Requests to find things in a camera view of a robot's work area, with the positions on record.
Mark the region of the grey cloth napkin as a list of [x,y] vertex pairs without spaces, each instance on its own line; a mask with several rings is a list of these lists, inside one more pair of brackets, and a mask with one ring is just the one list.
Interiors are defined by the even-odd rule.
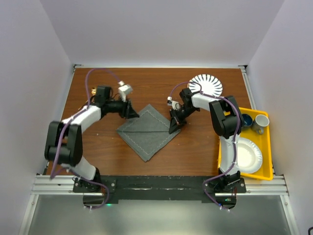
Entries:
[[169,133],[170,121],[151,104],[139,112],[138,118],[128,119],[116,132],[144,161],[166,146],[180,130]]

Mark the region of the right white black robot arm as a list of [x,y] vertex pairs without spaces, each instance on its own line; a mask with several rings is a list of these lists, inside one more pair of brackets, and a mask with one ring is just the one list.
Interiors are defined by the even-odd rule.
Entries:
[[240,180],[238,140],[244,121],[235,98],[213,96],[201,90],[193,93],[189,88],[181,90],[179,95],[182,105],[173,101],[171,96],[167,98],[167,105],[171,107],[169,134],[183,127],[186,124],[185,119],[195,111],[209,111],[213,129],[220,139],[221,162],[219,175],[208,179],[204,184],[208,185],[213,181],[216,189],[230,192]]

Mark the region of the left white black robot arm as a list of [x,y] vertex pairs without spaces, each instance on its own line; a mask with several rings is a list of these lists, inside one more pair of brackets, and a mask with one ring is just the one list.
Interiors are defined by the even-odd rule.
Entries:
[[129,84],[119,82],[118,99],[112,96],[112,87],[98,86],[88,94],[86,103],[79,112],[62,121],[52,121],[48,126],[45,144],[45,159],[52,161],[50,179],[59,173],[56,166],[71,171],[90,192],[102,190],[98,168],[83,157],[83,132],[109,113],[117,113],[121,118],[137,118],[127,96],[133,91]]

